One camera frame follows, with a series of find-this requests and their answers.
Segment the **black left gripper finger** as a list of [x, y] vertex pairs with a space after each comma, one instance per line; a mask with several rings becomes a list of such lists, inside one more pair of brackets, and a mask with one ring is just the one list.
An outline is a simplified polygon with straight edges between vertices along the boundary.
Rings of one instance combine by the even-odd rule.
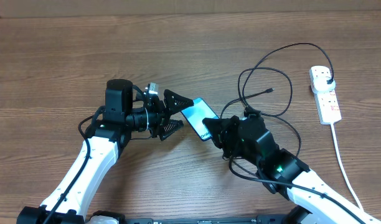
[[171, 90], [164, 90], [164, 103], [169, 115], [176, 114], [194, 105], [192, 99], [178, 95]]
[[166, 125], [159, 127], [158, 136], [161, 141], [164, 141], [170, 135], [180, 130], [183, 126], [184, 126], [183, 121], [170, 119]]

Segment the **Samsung Galaxy smartphone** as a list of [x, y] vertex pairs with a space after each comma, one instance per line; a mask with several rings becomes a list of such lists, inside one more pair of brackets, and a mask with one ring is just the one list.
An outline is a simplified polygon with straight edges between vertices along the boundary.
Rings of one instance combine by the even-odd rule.
[[202, 141], [207, 141], [212, 136], [202, 120], [204, 118], [218, 119], [219, 117], [202, 98], [196, 98], [193, 102], [193, 106], [182, 110], [181, 113], [192, 126], [198, 137], [200, 137]]

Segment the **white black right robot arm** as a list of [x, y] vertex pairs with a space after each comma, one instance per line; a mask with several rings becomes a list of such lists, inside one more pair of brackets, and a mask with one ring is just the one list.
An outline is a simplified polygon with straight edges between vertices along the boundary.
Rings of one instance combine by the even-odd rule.
[[297, 156], [275, 143], [259, 111], [244, 111], [244, 118], [203, 119], [214, 145], [223, 150], [229, 168], [241, 157], [256, 167], [254, 177], [237, 177], [263, 184], [296, 204], [283, 223], [379, 223], [327, 185]]

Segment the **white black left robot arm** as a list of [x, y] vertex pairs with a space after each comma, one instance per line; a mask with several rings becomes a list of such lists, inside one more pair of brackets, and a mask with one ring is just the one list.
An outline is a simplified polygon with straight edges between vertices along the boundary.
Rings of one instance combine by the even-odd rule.
[[154, 83], [141, 90], [129, 80], [107, 81], [105, 104], [87, 118], [87, 129], [79, 130], [83, 144], [75, 162], [41, 205], [24, 207], [17, 222], [85, 223], [97, 189], [133, 132], [149, 131], [151, 138], [163, 141], [183, 127], [171, 116], [193, 106], [193, 100], [171, 90], [160, 100], [156, 88]]

